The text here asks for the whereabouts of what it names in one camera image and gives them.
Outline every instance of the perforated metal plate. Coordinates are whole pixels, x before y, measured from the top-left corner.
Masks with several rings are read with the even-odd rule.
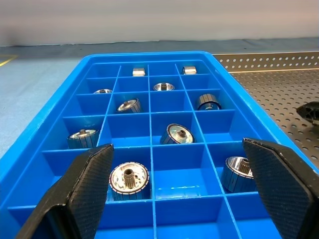
[[[215,57],[319,167],[319,127],[296,113],[299,106],[319,101],[319,52]]]

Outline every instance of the machined aluminum part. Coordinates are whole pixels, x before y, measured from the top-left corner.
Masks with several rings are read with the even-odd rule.
[[[172,143],[194,143],[195,138],[192,133],[184,126],[179,124],[169,124],[166,131],[160,138],[161,144]]]
[[[114,201],[149,199],[150,175],[145,166],[127,162],[117,166],[110,175]]]
[[[94,148],[98,142],[99,131],[95,129],[81,129],[67,138],[70,149]]]
[[[112,93],[112,90],[109,89],[100,89],[94,92],[94,94],[104,94],[104,93]]]
[[[173,86],[170,83],[158,83],[153,86],[153,90],[155,91],[172,91],[175,89],[175,86]]]
[[[195,75],[197,73],[196,67],[194,66],[184,66],[183,67],[183,74],[184,75]]]
[[[118,109],[118,113],[141,113],[143,112],[139,99],[125,101]]]
[[[133,69],[133,76],[145,76],[144,68],[134,68]]]
[[[220,110],[221,105],[214,95],[203,94],[197,99],[196,108],[198,111]]]
[[[232,193],[255,191],[256,184],[248,159],[238,156],[227,158],[221,183]]]

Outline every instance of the textured rubber pad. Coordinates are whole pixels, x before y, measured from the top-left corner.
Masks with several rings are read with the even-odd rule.
[[[104,209],[113,146],[77,156],[42,197],[17,239],[93,239]]]
[[[284,239],[319,238],[319,176],[290,148],[243,140],[259,195]]]

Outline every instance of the blue plastic tray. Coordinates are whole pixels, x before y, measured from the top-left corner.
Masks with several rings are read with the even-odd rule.
[[[197,75],[182,75],[193,65]],[[145,77],[132,77],[144,67]],[[153,85],[170,82],[171,92]],[[98,89],[111,94],[92,94]],[[196,99],[213,93],[223,106],[198,112]],[[144,113],[117,115],[139,98]],[[193,132],[196,143],[160,145],[169,123]],[[229,156],[245,156],[253,137],[302,152],[209,53],[99,54],[85,57],[0,160],[0,238],[13,238],[45,191],[85,149],[68,149],[81,128],[100,130],[98,145],[113,143],[118,164],[135,161],[150,171],[148,200],[114,202],[110,188],[96,238],[280,238],[258,192],[228,193],[220,184]]]

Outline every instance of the white wall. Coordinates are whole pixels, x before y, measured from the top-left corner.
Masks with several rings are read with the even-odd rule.
[[[318,36],[318,0],[0,0],[0,45]]]

